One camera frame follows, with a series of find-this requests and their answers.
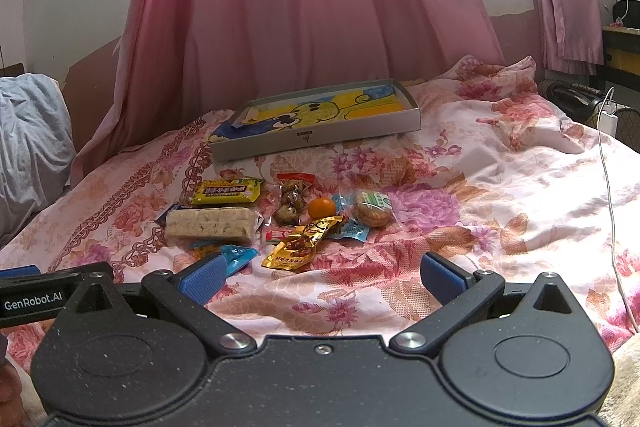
pink curtain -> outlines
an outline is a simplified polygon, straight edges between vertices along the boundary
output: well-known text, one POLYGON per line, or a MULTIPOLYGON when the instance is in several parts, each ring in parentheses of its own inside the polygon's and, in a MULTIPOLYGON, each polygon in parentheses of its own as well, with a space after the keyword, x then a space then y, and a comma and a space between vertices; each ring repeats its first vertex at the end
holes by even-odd
POLYGON ((594 74, 602 64, 599 0, 542 0, 545 68, 594 74))
POLYGON ((256 97, 501 64, 482 0, 131 0, 113 107, 78 183, 127 146, 256 97))

clear plastic bag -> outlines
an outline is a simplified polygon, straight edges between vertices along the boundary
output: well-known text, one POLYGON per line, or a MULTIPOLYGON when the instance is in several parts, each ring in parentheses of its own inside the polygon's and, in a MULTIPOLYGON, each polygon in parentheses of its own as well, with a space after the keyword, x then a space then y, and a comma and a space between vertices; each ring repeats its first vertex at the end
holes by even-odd
POLYGON ((260 224, 255 210, 241 206, 184 208, 166 216, 166 237, 193 237, 226 243, 250 244, 260 224))
POLYGON ((352 217, 349 217, 346 213, 346 209, 350 208, 353 197, 351 195, 343 196, 342 194, 334 194, 332 200, 334 200, 335 208, 338 216, 345 216, 340 225, 327 234, 328 239, 344 239, 349 237, 350 239, 356 239, 361 243, 366 242, 367 235, 369 235, 369 227, 357 222, 352 217))
POLYGON ((391 200, 375 190, 357 188, 350 198, 348 216, 372 229, 379 229, 396 221, 391 200))
POLYGON ((309 188, 316 182, 316 177, 305 172, 287 172, 278 174, 277 178, 280 183, 280 206, 272 217, 281 227, 296 227, 300 224, 300 216, 309 198, 309 188))

blue gripper pad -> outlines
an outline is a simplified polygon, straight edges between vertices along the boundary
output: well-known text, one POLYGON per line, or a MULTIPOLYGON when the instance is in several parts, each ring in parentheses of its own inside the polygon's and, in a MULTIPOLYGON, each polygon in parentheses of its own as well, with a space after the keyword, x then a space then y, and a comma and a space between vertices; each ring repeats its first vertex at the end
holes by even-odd
POLYGON ((180 280, 178 290, 201 306, 220 291, 226 281, 226 259, 217 255, 180 280))
POLYGON ((422 285, 443 306, 468 289, 466 281, 427 254, 420 261, 422 285))
POLYGON ((17 268, 0 270, 0 279, 8 279, 9 277, 25 277, 27 275, 40 275, 40 268, 34 264, 30 264, 29 266, 18 266, 17 268))

pink floral bedding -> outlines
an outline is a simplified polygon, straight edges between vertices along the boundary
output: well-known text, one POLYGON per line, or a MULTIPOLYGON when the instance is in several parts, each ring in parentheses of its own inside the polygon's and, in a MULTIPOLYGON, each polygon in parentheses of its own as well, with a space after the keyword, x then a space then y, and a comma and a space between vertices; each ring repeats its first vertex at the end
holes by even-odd
MULTIPOLYGON (((110 261, 118 281, 179 270, 194 258, 168 247, 154 219, 203 178, 316 174, 315 192, 388 192, 400 224, 365 244, 326 241, 299 274, 269 270, 265 252, 208 304, 258 341, 268 333, 393 333, 439 307, 420 285, 434 250, 469 271, 495 269, 513 282, 557 271, 610 349, 631 335, 610 265, 610 224, 596 133, 536 94, 531 58, 503 68, 463 58, 412 86, 422 131, 212 163, 206 137, 229 112, 112 158, 42 212, 0 251, 0 267, 62 269, 110 261)), ((640 305, 640 156, 604 139, 616 209, 617 263, 640 305)), ((263 198, 266 210, 270 198, 263 198)), ((18 328, 10 352, 28 368, 42 325, 18 328)))

blanket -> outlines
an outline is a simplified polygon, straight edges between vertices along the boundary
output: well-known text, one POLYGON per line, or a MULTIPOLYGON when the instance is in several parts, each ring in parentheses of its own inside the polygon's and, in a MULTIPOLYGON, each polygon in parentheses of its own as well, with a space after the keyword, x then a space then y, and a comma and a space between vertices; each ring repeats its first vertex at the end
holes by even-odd
MULTIPOLYGON (((468 271, 511 282, 561 274, 614 351, 631 333, 610 263, 611 230, 596 132, 536 93, 532 58, 489 66, 465 57, 410 87, 422 130, 216 162, 207 136, 231 111, 215 111, 112 158, 41 212, 0 251, 0 267, 56 270, 110 261, 117 282, 177 271, 193 254, 167 244, 155 219, 203 178, 279 172, 316 175, 313 192, 353 187, 389 195, 397 221, 367 242, 323 241, 300 273, 263 268, 268 248, 207 304, 259 342, 269 333, 389 338, 439 307, 420 284, 425 251, 468 271)), ((616 211, 616 262, 635 310, 640 303, 640 156, 604 139, 616 211)), ((261 210, 273 210, 261 198, 261 210)), ((28 369, 41 325, 18 328, 10 352, 28 369)))
POLYGON ((0 78, 0 248, 58 199, 75 156, 56 81, 30 73, 0 78))
POLYGON ((635 335, 613 355, 616 377, 600 416, 611 427, 640 427, 640 335, 635 335))

